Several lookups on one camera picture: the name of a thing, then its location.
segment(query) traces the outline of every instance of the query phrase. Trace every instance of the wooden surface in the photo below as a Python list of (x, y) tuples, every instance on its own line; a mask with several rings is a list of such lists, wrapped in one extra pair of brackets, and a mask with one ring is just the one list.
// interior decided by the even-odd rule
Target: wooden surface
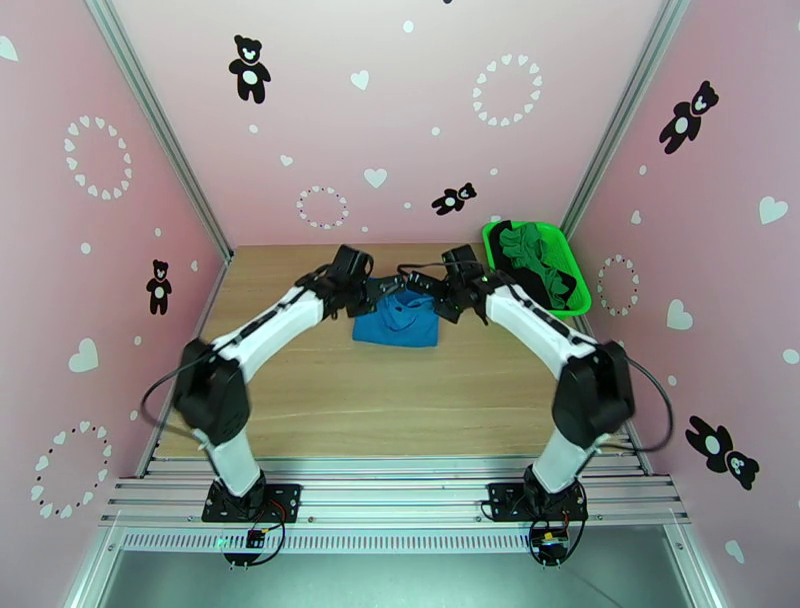
[[(373, 276), (398, 263), (435, 262), (452, 245), (373, 245)], [(242, 247), (203, 339), (236, 329), (280, 299), (336, 246)], [(475, 245), (476, 254), (483, 247)], [(428, 272), (441, 276), (441, 269)], [(438, 456), (539, 453), (553, 429), (555, 379), (516, 338), (473, 312), (439, 324), (439, 345), (404, 349), (354, 342), (344, 313), (303, 333), (248, 385), (256, 457)], [(174, 414), (171, 422), (182, 426)], [(165, 433), (159, 456), (198, 456)]]

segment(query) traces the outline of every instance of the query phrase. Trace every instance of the blue cloth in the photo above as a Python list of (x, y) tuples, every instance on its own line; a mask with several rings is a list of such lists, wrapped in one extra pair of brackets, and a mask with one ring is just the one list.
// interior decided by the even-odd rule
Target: blue cloth
[(420, 348), (439, 342), (439, 317), (433, 312), (433, 298), (401, 291), (378, 301), (377, 310), (356, 317), (353, 340)]

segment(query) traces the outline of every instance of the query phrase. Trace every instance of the wire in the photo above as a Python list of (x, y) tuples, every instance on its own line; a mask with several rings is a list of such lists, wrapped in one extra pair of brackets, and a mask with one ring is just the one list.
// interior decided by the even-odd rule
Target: wire
[(405, 270), (406, 268), (420, 269), (420, 268), (431, 268), (433, 266), (442, 268), (447, 266), (480, 266), (481, 268), (484, 267), (483, 264), (481, 264), (480, 262), (472, 260), (464, 260), (463, 262), (431, 262), (430, 264), (398, 264), (397, 274), (401, 274), (404, 277), (407, 277), (409, 273), (406, 272)]

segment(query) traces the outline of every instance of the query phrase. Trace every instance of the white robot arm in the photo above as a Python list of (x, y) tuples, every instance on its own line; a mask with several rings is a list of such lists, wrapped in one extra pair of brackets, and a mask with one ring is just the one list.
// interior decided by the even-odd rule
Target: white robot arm
[(546, 515), (549, 505), (575, 483), (597, 445), (633, 415), (628, 367), (619, 345), (598, 344), (522, 297), (507, 278), (484, 274), (468, 246), (445, 253), (443, 260), (448, 268), (444, 280), (405, 273), (403, 267), (398, 275), (367, 280), (372, 258), (342, 246), (331, 265), (298, 280), (252, 321), (211, 344), (194, 340), (187, 345), (173, 406), (203, 443), (222, 482), (218, 490), (226, 504), (236, 506), (234, 521), (263, 514), (266, 485), (247, 440), (247, 383), (300, 333), (335, 318), (341, 309), (351, 317), (372, 312), (381, 297), (400, 289), (431, 294), (437, 314), (454, 323), (474, 309), (485, 323), (491, 320), (514, 334), (558, 378), (556, 429), (525, 472), (534, 513)]

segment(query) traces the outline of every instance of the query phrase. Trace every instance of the white dot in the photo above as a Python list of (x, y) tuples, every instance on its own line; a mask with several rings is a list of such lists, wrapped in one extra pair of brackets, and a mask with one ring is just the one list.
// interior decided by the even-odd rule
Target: white dot
[(797, 365), (800, 363), (800, 353), (793, 348), (787, 348), (783, 351), (783, 360), (789, 365)]

